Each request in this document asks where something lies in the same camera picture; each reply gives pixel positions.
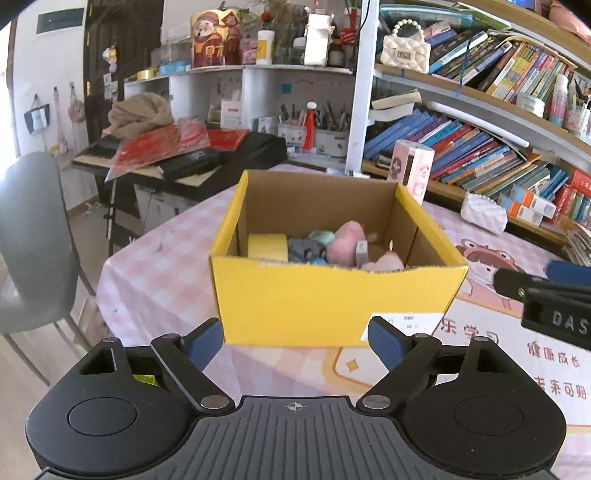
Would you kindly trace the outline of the mint green small case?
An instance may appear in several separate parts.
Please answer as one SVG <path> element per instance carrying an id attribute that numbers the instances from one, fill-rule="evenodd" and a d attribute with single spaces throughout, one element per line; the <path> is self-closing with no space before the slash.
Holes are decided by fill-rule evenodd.
<path id="1" fill-rule="evenodd" d="M 329 230 L 315 230 L 308 234 L 308 239 L 314 240 L 327 248 L 335 241 L 335 233 Z"/>

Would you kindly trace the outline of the white bookshelf frame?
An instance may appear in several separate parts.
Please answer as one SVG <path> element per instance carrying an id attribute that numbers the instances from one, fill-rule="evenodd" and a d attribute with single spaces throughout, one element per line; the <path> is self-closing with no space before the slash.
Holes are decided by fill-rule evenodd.
<path id="1" fill-rule="evenodd" d="M 356 172 L 362 170 L 363 146 L 370 125 L 370 95 L 374 80 L 379 78 L 397 86 L 419 89 L 423 101 L 430 109 L 447 106 L 453 110 L 452 116 L 455 118 L 465 113 L 486 120 L 489 124 L 485 128 L 491 132 L 500 129 L 506 139 L 515 135 L 517 140 L 527 140 L 534 148 L 554 153 L 573 167 L 586 173 L 590 171 L 590 146 L 548 121 L 467 86 L 377 64 L 375 55 L 380 5 L 379 1 L 362 3 L 346 169 Z M 574 34 L 507 1 L 469 1 L 467 5 L 503 18 L 513 24 L 516 32 L 530 37 L 532 41 L 541 42 L 544 47 L 562 55 L 585 74 L 590 73 L 590 46 Z"/>

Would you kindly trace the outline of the grey chair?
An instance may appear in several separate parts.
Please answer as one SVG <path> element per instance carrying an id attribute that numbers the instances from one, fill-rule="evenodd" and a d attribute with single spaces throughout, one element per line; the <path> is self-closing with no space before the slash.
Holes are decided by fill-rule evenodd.
<path id="1" fill-rule="evenodd" d="M 60 172 L 47 152 L 21 156 L 1 178 L 1 336 L 45 385 L 50 381 L 12 336 L 65 321 L 82 347 L 91 343 L 72 317 L 77 283 L 85 275 L 67 218 Z"/>

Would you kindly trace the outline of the white pearl handbag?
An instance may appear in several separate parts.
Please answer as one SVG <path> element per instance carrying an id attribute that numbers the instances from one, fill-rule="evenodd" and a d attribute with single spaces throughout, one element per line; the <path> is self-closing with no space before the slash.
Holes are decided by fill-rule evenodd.
<path id="1" fill-rule="evenodd" d="M 407 26 L 415 28 L 418 37 L 400 36 L 400 30 Z M 428 74 L 430 55 L 431 45 L 425 39 L 422 26 L 415 20 L 403 19 L 394 26 L 390 35 L 384 36 L 380 62 L 389 67 Z"/>

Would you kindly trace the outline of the grey purple toy car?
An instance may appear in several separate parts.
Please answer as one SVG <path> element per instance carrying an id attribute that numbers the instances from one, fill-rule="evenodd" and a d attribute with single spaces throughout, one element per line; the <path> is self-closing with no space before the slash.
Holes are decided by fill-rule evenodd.
<path id="1" fill-rule="evenodd" d="M 327 249 L 321 242 L 310 238 L 287 238 L 287 259 L 293 263 L 325 262 Z"/>

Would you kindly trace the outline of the pink cartoon desk mat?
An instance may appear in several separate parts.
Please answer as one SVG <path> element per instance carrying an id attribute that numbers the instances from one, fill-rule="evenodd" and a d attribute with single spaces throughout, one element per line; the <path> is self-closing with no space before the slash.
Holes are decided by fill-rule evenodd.
<path id="1" fill-rule="evenodd" d="M 232 191 L 225 190 L 143 235 L 103 265 L 99 310 L 127 346 L 185 334 L 212 317 L 216 305 L 208 255 Z M 554 464 L 562 479 L 590 475 L 590 355 L 521 327 L 491 290 L 469 276 L 435 336 L 465 345 L 474 336 L 495 340 L 553 397 L 568 422 Z M 368 346 L 268 348 L 226 346 L 206 374 L 233 398 L 243 395 L 347 395 L 358 398 L 385 375 Z"/>

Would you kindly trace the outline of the stack of papers and notebooks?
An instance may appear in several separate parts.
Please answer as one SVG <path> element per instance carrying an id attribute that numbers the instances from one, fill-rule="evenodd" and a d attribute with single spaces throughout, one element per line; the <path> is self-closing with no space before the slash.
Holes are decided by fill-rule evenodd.
<path id="1" fill-rule="evenodd" d="M 590 230 L 572 223 L 566 230 L 567 244 L 563 248 L 568 259 L 579 266 L 591 267 Z"/>

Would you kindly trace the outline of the upper white orange box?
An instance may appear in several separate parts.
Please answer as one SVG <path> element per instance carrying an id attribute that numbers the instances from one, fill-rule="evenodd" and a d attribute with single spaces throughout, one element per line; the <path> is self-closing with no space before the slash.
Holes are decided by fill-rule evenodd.
<path id="1" fill-rule="evenodd" d="M 556 214 L 554 203 L 518 185 L 512 187 L 510 196 L 518 204 L 534 210 L 545 218 L 552 219 Z"/>

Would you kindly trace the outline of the lower white orange box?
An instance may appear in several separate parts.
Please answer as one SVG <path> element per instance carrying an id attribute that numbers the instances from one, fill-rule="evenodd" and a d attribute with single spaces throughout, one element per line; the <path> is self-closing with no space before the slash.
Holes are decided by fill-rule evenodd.
<path id="1" fill-rule="evenodd" d="M 511 217 L 520 219 L 536 227 L 539 227 L 542 223 L 543 215 L 541 213 L 522 205 L 503 194 L 499 196 L 497 203 L 503 207 Z"/>

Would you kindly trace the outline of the white quilted pouch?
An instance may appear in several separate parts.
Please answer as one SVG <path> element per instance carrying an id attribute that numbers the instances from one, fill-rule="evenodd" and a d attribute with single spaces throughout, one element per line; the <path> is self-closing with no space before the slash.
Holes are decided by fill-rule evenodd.
<path id="1" fill-rule="evenodd" d="M 486 196 L 467 192 L 460 215 L 463 220 L 492 234 L 502 234 L 508 224 L 507 211 Z"/>

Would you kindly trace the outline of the yellow cardboard box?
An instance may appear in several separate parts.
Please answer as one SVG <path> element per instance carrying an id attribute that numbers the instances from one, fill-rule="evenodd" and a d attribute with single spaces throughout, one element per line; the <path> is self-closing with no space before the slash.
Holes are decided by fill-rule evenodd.
<path id="1" fill-rule="evenodd" d="M 349 220 L 392 247 L 402 271 L 256 260 L 251 234 L 303 238 Z M 403 187 L 383 180 L 249 170 L 242 174 L 209 256 L 226 342 L 270 347 L 360 346 L 377 314 L 443 316 L 468 265 Z"/>

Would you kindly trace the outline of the yellow tape roll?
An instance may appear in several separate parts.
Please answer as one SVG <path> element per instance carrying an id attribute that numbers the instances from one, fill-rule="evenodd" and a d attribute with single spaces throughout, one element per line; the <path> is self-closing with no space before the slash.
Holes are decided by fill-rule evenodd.
<path id="1" fill-rule="evenodd" d="M 250 234 L 247 239 L 249 259 L 287 262 L 288 241 L 284 234 Z"/>

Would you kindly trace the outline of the small white box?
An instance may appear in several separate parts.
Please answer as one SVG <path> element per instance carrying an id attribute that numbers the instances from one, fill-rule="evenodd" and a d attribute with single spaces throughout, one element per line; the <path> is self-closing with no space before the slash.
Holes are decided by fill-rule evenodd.
<path id="1" fill-rule="evenodd" d="M 362 268 L 370 262 L 369 242 L 367 240 L 359 240 L 356 242 L 356 267 Z"/>

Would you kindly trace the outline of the red tassel ornament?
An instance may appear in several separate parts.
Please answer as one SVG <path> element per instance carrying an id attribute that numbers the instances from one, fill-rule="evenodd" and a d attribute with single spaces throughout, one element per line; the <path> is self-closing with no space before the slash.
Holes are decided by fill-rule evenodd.
<path id="1" fill-rule="evenodd" d="M 315 145 L 315 113 L 317 113 L 317 108 L 317 103 L 308 101 L 304 118 L 304 151 L 311 151 Z"/>

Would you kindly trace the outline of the red paper sheets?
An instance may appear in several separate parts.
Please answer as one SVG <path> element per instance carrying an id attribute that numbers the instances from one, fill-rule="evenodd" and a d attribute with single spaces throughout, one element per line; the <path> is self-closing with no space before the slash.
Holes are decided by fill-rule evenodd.
<path id="1" fill-rule="evenodd" d="M 208 129 L 197 120 L 151 130 L 119 145 L 106 180 L 207 148 L 233 152 L 247 135 L 246 129 Z"/>

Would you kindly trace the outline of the red fortune god box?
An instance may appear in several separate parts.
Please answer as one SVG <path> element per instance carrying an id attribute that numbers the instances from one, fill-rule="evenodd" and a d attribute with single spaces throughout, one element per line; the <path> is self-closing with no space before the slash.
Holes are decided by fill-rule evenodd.
<path id="1" fill-rule="evenodd" d="M 190 17 L 191 66 L 193 68 L 240 65 L 242 40 L 238 12 L 211 9 Z"/>

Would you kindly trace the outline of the black electronic keyboard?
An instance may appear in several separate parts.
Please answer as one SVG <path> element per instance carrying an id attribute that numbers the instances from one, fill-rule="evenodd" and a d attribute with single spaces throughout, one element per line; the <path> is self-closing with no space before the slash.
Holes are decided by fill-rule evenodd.
<path id="1" fill-rule="evenodd" d="M 286 140 L 250 132 L 233 151 L 201 149 L 132 170 L 117 179 L 201 202 L 235 186 L 245 170 L 267 170 L 284 161 Z"/>

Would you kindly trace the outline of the pink plush toy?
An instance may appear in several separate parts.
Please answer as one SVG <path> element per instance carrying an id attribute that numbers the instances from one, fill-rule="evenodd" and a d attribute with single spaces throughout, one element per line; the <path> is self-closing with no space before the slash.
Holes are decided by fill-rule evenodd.
<path id="1" fill-rule="evenodd" d="M 393 250 L 372 261 L 370 259 L 370 240 L 361 223 L 348 221 L 335 231 L 335 238 L 325 248 L 325 260 L 331 265 L 353 268 L 367 272 L 390 273 L 405 269 L 400 256 Z"/>

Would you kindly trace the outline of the row of leaning books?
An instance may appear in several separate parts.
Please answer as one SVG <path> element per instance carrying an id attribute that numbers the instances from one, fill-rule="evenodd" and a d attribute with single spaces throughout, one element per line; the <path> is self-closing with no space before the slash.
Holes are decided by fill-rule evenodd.
<path id="1" fill-rule="evenodd" d="M 385 178 L 400 170 L 393 161 L 398 141 L 416 142 L 434 152 L 428 186 L 460 189 L 492 199 L 514 186 L 554 200 L 568 184 L 569 172 L 540 154 L 528 152 L 501 136 L 462 120 L 415 108 L 394 122 L 370 127 L 363 173 Z"/>

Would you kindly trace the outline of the pink cylindrical humidifier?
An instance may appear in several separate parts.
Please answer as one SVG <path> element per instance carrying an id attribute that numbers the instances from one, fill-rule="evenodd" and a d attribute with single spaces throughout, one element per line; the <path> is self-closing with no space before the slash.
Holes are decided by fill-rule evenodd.
<path id="1" fill-rule="evenodd" d="M 434 163 L 435 150 L 409 140 L 397 140 L 388 180 L 404 186 L 422 204 Z"/>

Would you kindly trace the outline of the white orange box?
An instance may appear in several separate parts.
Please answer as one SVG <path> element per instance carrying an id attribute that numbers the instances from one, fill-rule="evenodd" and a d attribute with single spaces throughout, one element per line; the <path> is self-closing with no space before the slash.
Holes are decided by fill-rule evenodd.
<path id="1" fill-rule="evenodd" d="M 539 227 L 542 223 L 543 215 L 541 213 L 522 205 L 503 194 L 499 196 L 497 203 L 503 207 L 511 217 L 520 219 L 536 227 Z"/>
<path id="2" fill-rule="evenodd" d="M 552 219 L 556 214 L 554 203 L 518 185 L 512 187 L 510 196 L 518 204 L 534 210 L 545 218 Z"/>

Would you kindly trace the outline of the beige cloth bundle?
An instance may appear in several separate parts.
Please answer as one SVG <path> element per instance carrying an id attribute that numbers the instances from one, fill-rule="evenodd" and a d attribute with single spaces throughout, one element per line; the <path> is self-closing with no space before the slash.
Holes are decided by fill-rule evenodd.
<path id="1" fill-rule="evenodd" d="M 108 133 L 131 140 L 174 123 L 169 101 L 155 93 L 141 93 L 113 105 L 107 115 Z"/>

